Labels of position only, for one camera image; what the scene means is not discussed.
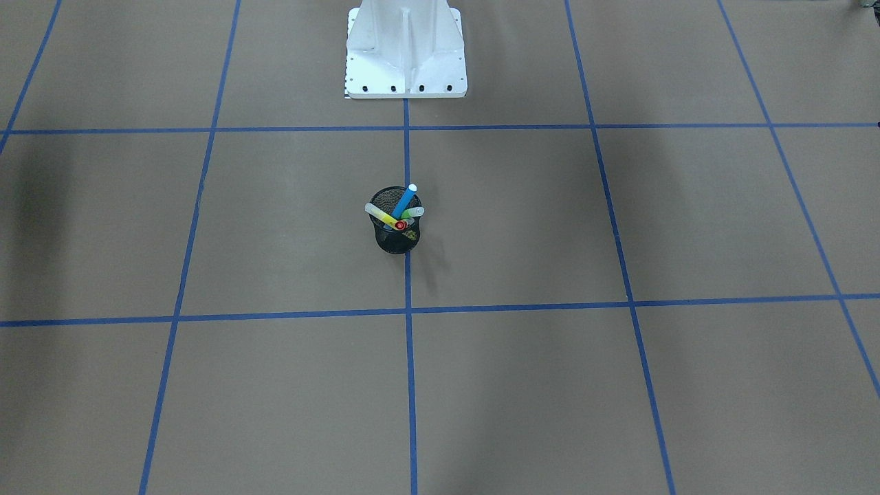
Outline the blue highlighter pen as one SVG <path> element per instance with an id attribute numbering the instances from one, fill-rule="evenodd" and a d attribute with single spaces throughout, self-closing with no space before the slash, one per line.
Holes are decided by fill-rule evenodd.
<path id="1" fill-rule="evenodd" d="M 410 201 L 413 200 L 417 192 L 417 186 L 415 183 L 410 183 L 406 189 L 400 195 L 398 203 L 394 207 L 392 212 L 392 216 L 396 219 L 403 219 L 404 211 L 409 208 Z"/>

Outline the green highlighter pen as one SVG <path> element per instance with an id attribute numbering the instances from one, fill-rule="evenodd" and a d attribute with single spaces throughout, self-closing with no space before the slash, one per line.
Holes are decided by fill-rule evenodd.
<path id="1" fill-rule="evenodd" d="M 400 219 L 408 221 L 409 219 L 418 219 L 418 217 L 422 217 L 425 214 L 424 207 L 412 207 L 402 211 Z"/>

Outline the yellow highlighter pen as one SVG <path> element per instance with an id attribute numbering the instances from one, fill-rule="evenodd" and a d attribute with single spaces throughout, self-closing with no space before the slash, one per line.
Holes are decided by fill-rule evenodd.
<path id="1" fill-rule="evenodd" d="M 375 206 L 373 203 L 366 203 L 364 206 L 364 211 L 377 219 L 381 223 L 383 223 L 387 228 L 392 230 L 398 229 L 399 220 L 396 217 L 388 214 L 386 211 L 381 210 L 380 207 Z"/>

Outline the white pedestal base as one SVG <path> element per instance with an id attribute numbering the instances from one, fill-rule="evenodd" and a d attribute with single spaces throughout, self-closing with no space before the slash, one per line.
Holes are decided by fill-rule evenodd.
<path id="1" fill-rule="evenodd" d="M 464 98 L 464 26 L 446 1 L 362 1 L 346 16 L 347 98 Z"/>

